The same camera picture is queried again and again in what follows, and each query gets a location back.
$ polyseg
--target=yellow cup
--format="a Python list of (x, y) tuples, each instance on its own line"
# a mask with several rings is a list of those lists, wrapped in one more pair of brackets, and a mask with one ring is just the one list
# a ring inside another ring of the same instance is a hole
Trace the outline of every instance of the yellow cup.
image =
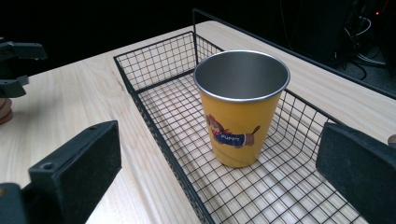
[(280, 94), (290, 82), (279, 59), (252, 50), (229, 50), (194, 70), (216, 158), (244, 167), (259, 158)]

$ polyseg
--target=puppy logo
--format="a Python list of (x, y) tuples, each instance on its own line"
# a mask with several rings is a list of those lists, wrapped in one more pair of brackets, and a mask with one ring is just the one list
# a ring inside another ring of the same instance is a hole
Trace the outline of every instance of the puppy logo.
[(209, 125), (213, 137), (220, 144), (226, 144), (236, 148), (243, 146), (251, 147), (254, 144), (254, 133), (256, 133), (260, 126), (257, 126), (252, 133), (231, 133), (229, 129), (224, 129), (223, 126), (216, 121), (212, 115), (206, 115), (206, 122)]

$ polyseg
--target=cup rim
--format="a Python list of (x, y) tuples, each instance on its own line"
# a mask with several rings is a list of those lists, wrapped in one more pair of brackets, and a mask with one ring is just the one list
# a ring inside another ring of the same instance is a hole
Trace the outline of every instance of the cup rim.
[[(206, 62), (207, 60), (210, 60), (210, 59), (213, 58), (213, 57), (219, 56), (220, 54), (233, 53), (233, 52), (247, 52), (247, 53), (260, 54), (260, 55), (263, 55), (263, 56), (266, 56), (266, 57), (270, 57), (270, 58), (272, 58), (272, 59), (278, 61), (278, 62), (286, 69), (286, 72), (287, 72), (287, 78), (286, 78), (286, 81), (285, 81), (284, 85), (281, 86), (278, 90), (273, 91), (273, 92), (271, 92), (271, 93), (269, 93), (269, 94), (266, 94), (266, 95), (264, 95), (264, 96), (255, 97), (255, 98), (248, 98), (248, 99), (236, 99), (236, 98), (224, 97), (224, 96), (217, 95), (217, 94), (215, 94), (215, 93), (213, 93), (213, 92), (207, 91), (203, 86), (201, 86), (201, 85), (199, 84), (199, 82), (198, 82), (198, 80), (197, 80), (197, 77), (196, 77), (196, 71), (197, 71), (197, 70), (199, 69), (199, 67), (202, 66), (202, 64), (203, 64), (204, 62)], [(208, 94), (209, 96), (212, 96), (212, 97), (214, 97), (214, 98), (216, 98), (216, 99), (219, 99), (219, 100), (221, 100), (221, 101), (226, 101), (226, 102), (233, 102), (233, 103), (251, 103), (251, 102), (259, 102), (259, 101), (263, 101), (263, 100), (269, 99), (269, 98), (271, 98), (271, 97), (277, 95), (278, 93), (282, 92), (283, 90), (285, 90), (286, 87), (287, 87), (287, 86), (289, 85), (289, 83), (290, 83), (290, 70), (289, 70), (289, 68), (286, 66), (285, 63), (283, 63), (281, 60), (279, 60), (277, 57), (275, 57), (275, 56), (273, 56), (273, 55), (270, 55), (270, 54), (267, 54), (267, 53), (264, 53), (264, 52), (260, 52), (260, 51), (257, 51), (257, 50), (233, 49), (233, 50), (224, 50), (224, 51), (222, 51), (222, 52), (219, 52), (219, 53), (210, 55), (210, 56), (204, 58), (203, 60), (201, 60), (201, 61), (198, 63), (198, 65), (195, 67), (194, 71), (193, 71), (193, 79), (194, 79), (195, 84), (197, 85), (197, 87), (198, 87), (201, 91), (203, 91), (204, 93), (206, 93), (206, 94)]]

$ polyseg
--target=metal grid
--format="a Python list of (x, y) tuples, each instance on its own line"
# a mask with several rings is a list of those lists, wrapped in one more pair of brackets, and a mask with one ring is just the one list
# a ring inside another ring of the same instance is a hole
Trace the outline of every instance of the metal grid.
[(193, 33), (186, 33), (115, 57), (198, 218), (209, 223), (366, 223), (316, 171), (323, 124), (334, 119), (290, 91), (282, 93), (255, 163), (235, 169), (216, 160), (192, 72), (197, 58), (217, 52), (198, 35), (195, 49)]

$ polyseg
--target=wooden table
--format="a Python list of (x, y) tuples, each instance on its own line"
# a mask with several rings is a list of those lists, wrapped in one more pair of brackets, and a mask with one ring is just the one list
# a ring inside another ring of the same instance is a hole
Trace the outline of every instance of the wooden table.
[[(87, 127), (116, 119), (122, 169), (89, 223), (198, 223), (134, 101), (113, 57), (191, 27), (49, 70), (29, 78), (12, 99), (14, 118), (0, 125), (0, 183), (30, 182), (28, 168)], [(223, 49), (272, 54), (290, 69), (289, 89), (352, 128), (386, 143), (396, 132), (396, 102), (214, 21), (197, 33)]]

